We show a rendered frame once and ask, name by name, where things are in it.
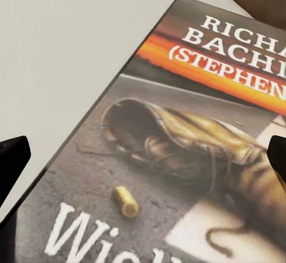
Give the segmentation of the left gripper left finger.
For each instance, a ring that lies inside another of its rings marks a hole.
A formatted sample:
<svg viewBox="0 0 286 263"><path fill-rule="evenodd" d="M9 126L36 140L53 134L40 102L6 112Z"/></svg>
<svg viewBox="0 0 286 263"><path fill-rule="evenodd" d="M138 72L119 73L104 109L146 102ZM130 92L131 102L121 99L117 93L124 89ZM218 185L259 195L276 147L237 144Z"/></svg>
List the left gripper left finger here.
<svg viewBox="0 0 286 263"><path fill-rule="evenodd" d="M0 208L30 158L25 135L0 142Z"/></svg>

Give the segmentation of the hardback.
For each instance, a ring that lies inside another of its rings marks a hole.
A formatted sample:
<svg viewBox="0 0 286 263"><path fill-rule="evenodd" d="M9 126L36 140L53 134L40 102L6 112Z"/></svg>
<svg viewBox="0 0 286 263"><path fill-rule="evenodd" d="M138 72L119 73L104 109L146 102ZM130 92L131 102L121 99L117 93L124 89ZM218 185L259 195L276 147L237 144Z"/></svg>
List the hardback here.
<svg viewBox="0 0 286 263"><path fill-rule="evenodd" d="M286 263L286 30L174 0L0 223L0 263Z"/></svg>

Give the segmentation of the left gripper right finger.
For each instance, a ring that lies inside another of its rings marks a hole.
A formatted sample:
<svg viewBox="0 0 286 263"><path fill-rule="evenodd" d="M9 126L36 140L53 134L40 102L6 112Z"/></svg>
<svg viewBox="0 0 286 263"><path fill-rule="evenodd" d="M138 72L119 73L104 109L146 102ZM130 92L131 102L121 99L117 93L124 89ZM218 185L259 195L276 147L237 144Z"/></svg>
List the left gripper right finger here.
<svg viewBox="0 0 286 263"><path fill-rule="evenodd" d="M286 183L286 138L273 135L268 146L267 156Z"/></svg>

